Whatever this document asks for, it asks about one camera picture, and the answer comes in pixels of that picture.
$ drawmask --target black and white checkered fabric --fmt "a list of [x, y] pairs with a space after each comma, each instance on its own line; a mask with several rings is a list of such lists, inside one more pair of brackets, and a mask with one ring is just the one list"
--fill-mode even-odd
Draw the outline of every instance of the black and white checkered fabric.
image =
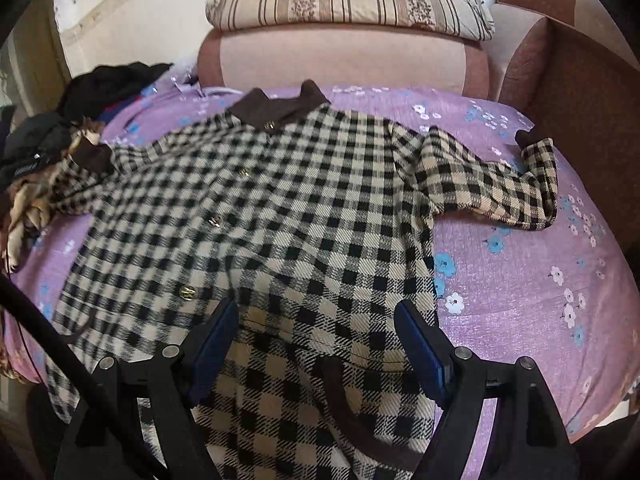
[[[226, 112], [148, 148], [116, 147], [110, 174], [68, 160], [56, 206], [94, 221], [53, 323], [74, 332], [95, 307], [72, 347], [92, 370], [107, 353], [133, 361], [179, 344], [231, 297], [241, 328], [194, 410], [223, 477], [408, 479], [342, 434], [318, 358], [342, 360], [333, 387], [370, 434], [423, 452], [434, 406], [402, 351], [394, 307], [408, 298], [436, 323], [436, 214], [471, 209], [530, 230], [554, 220], [551, 141], [523, 158], [521, 176], [437, 128], [417, 134], [325, 104], [270, 134]], [[51, 361], [47, 373], [69, 420], [78, 395]]]

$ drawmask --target gold button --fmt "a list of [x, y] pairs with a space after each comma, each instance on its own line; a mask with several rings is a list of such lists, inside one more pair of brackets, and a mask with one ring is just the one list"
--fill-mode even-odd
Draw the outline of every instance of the gold button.
[[183, 285], [179, 291], [180, 297], [185, 301], [191, 301], [196, 297], [196, 289], [191, 285]]

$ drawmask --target purple bedsheet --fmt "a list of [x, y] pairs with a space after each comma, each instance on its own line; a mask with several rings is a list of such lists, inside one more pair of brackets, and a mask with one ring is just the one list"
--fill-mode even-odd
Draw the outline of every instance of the purple bedsheet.
[[[324, 88], [336, 108], [392, 118], [419, 132], [437, 124], [485, 160], [521, 166], [514, 134], [532, 124], [505, 105], [433, 89]], [[270, 91], [292, 97], [297, 89]], [[103, 140], [146, 144], [227, 108], [235, 95], [161, 89], [123, 110]], [[640, 296], [626, 261], [580, 178], [557, 153], [559, 210], [553, 226], [520, 232], [471, 214], [438, 217], [434, 230], [438, 316], [454, 345], [480, 357], [539, 364], [572, 440], [605, 418], [640, 373], [634, 350]], [[15, 282], [49, 317], [90, 218], [58, 217], [43, 232]], [[11, 320], [12, 364], [37, 381]], [[42, 351], [29, 342], [44, 377]], [[465, 478], [478, 476], [491, 430], [488, 402]]]

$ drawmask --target pile of clothes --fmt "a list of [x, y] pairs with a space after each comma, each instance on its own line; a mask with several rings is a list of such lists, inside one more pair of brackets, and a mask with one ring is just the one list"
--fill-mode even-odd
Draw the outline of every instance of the pile of clothes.
[[13, 132], [15, 106], [0, 108], [0, 251], [2, 271], [15, 272], [24, 241], [52, 218], [50, 190], [59, 162], [82, 137], [98, 144], [105, 123], [137, 99], [168, 64], [99, 66], [73, 79], [55, 111], [28, 118]]

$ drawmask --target metal screw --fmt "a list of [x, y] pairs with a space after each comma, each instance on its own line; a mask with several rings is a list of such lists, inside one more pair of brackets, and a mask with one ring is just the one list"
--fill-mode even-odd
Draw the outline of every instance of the metal screw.
[[518, 362], [520, 363], [520, 366], [526, 368], [527, 370], [533, 370], [533, 368], [536, 367], [536, 362], [531, 357], [521, 357], [520, 359], [518, 359]]
[[169, 345], [162, 350], [162, 355], [168, 359], [176, 357], [180, 353], [180, 347], [176, 345]]
[[456, 354], [456, 357], [458, 359], [462, 359], [463, 361], [466, 361], [467, 359], [471, 359], [471, 356], [473, 355], [473, 352], [469, 350], [469, 348], [467, 348], [466, 346], [456, 347], [456, 349], [454, 350], [454, 353]]
[[114, 364], [116, 364], [116, 359], [113, 357], [105, 357], [100, 360], [100, 368], [102, 368], [102, 370], [108, 370]]

